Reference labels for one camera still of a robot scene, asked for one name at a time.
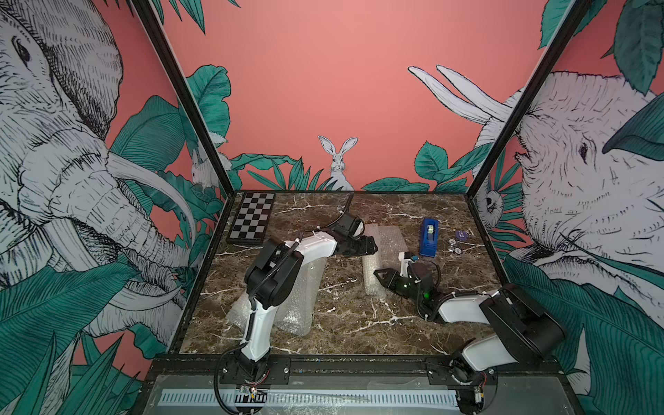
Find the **bubble wrap pile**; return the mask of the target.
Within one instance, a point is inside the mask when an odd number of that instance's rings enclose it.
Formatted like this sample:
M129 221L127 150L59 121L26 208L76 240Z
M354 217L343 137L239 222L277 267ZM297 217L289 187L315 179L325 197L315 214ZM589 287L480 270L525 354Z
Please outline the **bubble wrap pile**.
M399 271L399 254L406 252L408 247L400 228L397 226L379 226L375 223L368 224L365 229L365 235L373 236L378 247L378 251L375 254L362 258L365 292L370 297L385 299L387 297L387 289L375 277L375 271L384 268L394 268Z

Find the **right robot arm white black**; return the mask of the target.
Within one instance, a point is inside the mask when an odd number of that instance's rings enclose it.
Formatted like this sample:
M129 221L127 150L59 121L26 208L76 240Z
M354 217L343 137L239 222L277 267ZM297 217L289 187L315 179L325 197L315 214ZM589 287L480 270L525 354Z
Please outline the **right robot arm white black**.
M434 285L432 270L410 259L399 270L383 268L373 274L389 292L412 301L418 316L427 322L480 323L492 328L492 335L469 340L446 363L460 385L475 386L485 381L488 370L499 366L537 364L565 340L563 326L517 285L490 292L443 293Z

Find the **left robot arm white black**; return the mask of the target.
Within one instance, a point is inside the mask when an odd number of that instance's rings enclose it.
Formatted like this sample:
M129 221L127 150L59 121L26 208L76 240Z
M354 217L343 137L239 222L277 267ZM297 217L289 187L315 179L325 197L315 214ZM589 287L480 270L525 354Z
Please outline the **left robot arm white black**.
M336 255L362 257L378 252L375 238L365 235L363 220L349 211L350 195L332 222L299 233L293 241L270 238L247 269L245 283L250 314L237 359L250 365L267 360L278 306L292 293L302 266Z

